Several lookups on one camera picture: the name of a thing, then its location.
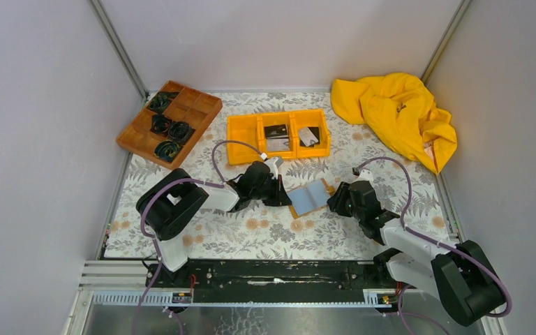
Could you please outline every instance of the reflective floor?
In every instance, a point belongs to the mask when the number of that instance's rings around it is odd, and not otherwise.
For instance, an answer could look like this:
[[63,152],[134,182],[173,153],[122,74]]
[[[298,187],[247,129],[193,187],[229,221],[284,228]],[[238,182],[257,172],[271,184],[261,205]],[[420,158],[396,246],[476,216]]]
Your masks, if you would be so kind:
[[[483,334],[479,322],[464,328],[451,320],[440,303],[418,292],[407,293],[405,311],[433,317],[451,335]],[[86,335],[131,333],[134,306],[93,305]],[[383,317],[372,308],[219,308],[191,307],[179,314],[185,334],[409,334],[399,317]],[[444,334],[431,323],[407,318],[414,334]],[[179,334],[178,322],[160,307],[144,307],[137,334]]]

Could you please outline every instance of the yellow cloth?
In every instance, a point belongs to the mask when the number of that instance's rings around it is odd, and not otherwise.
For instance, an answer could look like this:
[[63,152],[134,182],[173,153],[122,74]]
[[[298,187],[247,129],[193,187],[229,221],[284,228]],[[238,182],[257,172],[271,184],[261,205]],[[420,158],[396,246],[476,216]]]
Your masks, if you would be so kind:
[[336,79],[332,107],[349,124],[368,124],[391,150],[436,174],[457,149],[451,114],[436,107],[431,92],[413,75]]

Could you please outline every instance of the floral tablecloth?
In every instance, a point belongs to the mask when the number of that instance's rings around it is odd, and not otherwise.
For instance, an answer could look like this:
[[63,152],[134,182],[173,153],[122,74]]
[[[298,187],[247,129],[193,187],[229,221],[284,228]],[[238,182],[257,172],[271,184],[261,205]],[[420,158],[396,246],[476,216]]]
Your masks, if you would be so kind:
[[[285,161],[281,173],[286,189],[321,178],[337,188],[340,181],[355,178],[352,167],[370,157],[389,156],[403,162],[412,179],[414,193],[406,223],[439,238],[447,237],[432,172],[386,148],[368,126],[349,125],[337,117],[328,93],[214,95],[223,100],[223,109],[181,165],[193,178],[220,181],[212,167],[211,150],[227,136],[228,115],[322,108],[332,134],[330,156]],[[233,178],[247,168],[229,165],[226,147],[218,151],[218,165],[225,178]],[[374,162],[368,168],[375,175],[373,185],[383,207],[399,213],[407,199],[400,167],[391,162]],[[167,173],[169,170],[133,155],[105,242],[105,258],[144,258],[154,254],[151,240],[140,233],[135,203]],[[337,216],[324,208],[295,220],[288,207],[265,207],[261,202],[252,202],[233,214],[199,212],[186,227],[183,243],[190,258],[370,260],[385,249],[367,239],[354,218]]]

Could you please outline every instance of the wooden box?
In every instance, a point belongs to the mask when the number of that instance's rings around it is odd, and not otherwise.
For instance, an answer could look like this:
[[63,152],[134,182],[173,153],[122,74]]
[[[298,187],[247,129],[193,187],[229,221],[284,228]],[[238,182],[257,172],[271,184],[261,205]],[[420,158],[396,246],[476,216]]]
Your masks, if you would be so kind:
[[157,145],[167,138],[151,132],[152,117],[161,112],[160,109],[156,110],[153,107],[149,109],[153,99],[139,112],[131,124],[122,131],[116,139],[116,143],[134,154],[173,170],[178,168],[186,159],[190,150],[202,137],[204,131],[223,107],[223,102],[220,98],[171,81],[167,82],[159,90],[158,94],[160,92],[178,92],[177,96],[163,109],[162,114],[173,122],[185,121],[194,130],[192,136],[182,146],[173,161],[171,163],[164,161],[154,154]]

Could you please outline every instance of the robotic arm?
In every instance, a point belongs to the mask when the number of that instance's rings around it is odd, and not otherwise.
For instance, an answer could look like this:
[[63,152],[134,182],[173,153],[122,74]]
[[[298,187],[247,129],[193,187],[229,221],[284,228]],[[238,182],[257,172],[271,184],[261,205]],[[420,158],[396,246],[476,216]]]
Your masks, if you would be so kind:
[[[222,188],[185,182],[162,194],[151,205],[145,221],[156,233],[158,252],[165,267],[176,271],[188,261],[181,236],[201,209],[236,212],[246,208],[251,200],[262,200],[271,207],[291,205],[278,173],[282,162],[280,157],[256,161],[243,175],[227,181]],[[371,185],[371,172],[353,170],[353,173],[357,178],[351,184],[340,183],[327,204],[338,215],[355,217],[368,238],[390,247],[373,259],[380,281],[404,282],[429,293],[463,326],[471,325],[505,303],[506,298],[495,280],[458,254],[465,253],[496,275],[476,243],[443,242],[457,250],[456,253],[430,242],[434,241],[432,238],[427,241],[416,236],[428,235],[403,227],[398,214],[381,208]],[[142,215],[155,194],[184,178],[190,178],[184,170],[173,170],[138,200],[137,210]]]

